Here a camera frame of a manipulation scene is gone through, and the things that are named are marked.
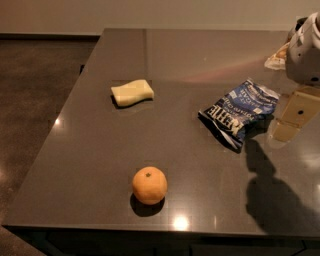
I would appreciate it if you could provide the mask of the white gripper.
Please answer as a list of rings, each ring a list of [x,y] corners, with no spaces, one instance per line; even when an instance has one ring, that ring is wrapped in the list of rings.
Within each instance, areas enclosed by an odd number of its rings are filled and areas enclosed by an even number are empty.
[[[311,14],[289,42],[270,56],[264,66],[285,70],[299,84],[320,85],[320,13]],[[293,139],[320,112],[320,89],[301,86],[289,96],[276,119],[272,137],[281,142]]]

